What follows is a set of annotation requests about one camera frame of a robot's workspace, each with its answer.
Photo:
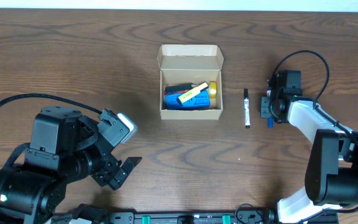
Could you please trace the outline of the blue whiteboard marker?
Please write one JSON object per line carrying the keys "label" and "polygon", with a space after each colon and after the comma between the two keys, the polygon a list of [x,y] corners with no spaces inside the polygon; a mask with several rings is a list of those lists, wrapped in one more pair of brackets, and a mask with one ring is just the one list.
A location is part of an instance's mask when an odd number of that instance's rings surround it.
{"label": "blue whiteboard marker", "polygon": [[269,118],[269,119],[268,119],[268,128],[269,128],[269,129],[272,129],[272,128],[273,128],[273,124],[274,124],[273,118]]}

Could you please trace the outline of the black whiteboard marker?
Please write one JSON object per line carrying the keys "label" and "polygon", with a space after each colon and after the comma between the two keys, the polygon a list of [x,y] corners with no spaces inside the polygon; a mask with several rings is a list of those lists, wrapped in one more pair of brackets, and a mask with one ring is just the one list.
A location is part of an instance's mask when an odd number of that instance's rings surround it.
{"label": "black whiteboard marker", "polygon": [[250,113],[249,113],[249,93],[248,89],[244,89],[244,124],[247,129],[250,128]]}

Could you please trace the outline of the yellow clear tape roll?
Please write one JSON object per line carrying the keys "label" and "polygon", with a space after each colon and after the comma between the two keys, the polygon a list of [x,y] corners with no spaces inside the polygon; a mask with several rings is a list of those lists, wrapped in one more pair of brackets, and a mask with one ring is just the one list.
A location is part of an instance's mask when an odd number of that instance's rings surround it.
{"label": "yellow clear tape roll", "polygon": [[211,99],[215,99],[216,98],[216,94],[217,94],[217,83],[211,81],[209,83],[209,97]]}

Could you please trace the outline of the yellow highlighter pen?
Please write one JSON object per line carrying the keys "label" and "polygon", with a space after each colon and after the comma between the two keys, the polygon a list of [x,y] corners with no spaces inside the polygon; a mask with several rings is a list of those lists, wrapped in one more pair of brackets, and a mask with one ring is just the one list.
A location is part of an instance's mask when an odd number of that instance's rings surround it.
{"label": "yellow highlighter pen", "polygon": [[204,91],[205,89],[208,88],[208,84],[206,82],[188,90],[186,93],[180,95],[177,98],[177,101],[179,102],[179,104],[184,104],[187,101],[189,101],[190,99],[194,98],[196,95],[199,95],[202,91]]}

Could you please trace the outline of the red black stapler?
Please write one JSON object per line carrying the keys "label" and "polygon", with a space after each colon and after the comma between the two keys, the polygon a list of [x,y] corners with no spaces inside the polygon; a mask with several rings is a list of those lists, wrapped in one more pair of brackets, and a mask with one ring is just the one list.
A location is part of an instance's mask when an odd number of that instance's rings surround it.
{"label": "red black stapler", "polygon": [[188,90],[192,89],[194,86],[195,86],[195,84],[192,84],[192,83],[185,83],[185,84],[174,85],[174,86],[166,86],[164,93],[165,93],[165,95],[171,95],[171,94],[175,94],[177,92],[188,91]]}

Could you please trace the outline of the cardboard box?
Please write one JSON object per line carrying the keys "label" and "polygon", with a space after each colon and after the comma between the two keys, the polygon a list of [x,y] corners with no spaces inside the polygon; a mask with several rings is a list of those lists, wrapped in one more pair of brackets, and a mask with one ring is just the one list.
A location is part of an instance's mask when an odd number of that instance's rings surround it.
{"label": "cardboard box", "polygon": [[[162,120],[218,120],[223,112],[222,73],[224,57],[217,45],[164,44],[158,50],[160,68],[160,118]],[[169,110],[165,88],[181,84],[216,83],[215,97],[207,108]]]}

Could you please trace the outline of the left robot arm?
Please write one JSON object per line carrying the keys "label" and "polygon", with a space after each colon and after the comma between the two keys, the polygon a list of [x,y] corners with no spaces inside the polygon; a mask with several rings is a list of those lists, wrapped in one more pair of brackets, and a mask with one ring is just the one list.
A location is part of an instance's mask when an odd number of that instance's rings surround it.
{"label": "left robot arm", "polygon": [[0,223],[45,223],[64,200],[67,185],[91,176],[119,189],[140,157],[116,159],[137,126],[124,114],[104,110],[95,121],[63,106],[42,108],[29,143],[14,149],[0,170]]}

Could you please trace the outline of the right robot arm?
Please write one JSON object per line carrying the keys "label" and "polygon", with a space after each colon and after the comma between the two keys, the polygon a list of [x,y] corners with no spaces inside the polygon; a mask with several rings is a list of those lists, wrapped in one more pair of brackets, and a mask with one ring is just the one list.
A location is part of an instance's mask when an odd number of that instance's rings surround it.
{"label": "right robot arm", "polygon": [[302,94],[300,71],[282,70],[268,80],[261,99],[261,118],[291,124],[312,144],[304,186],[277,202],[271,222],[321,223],[358,211],[358,132]]}

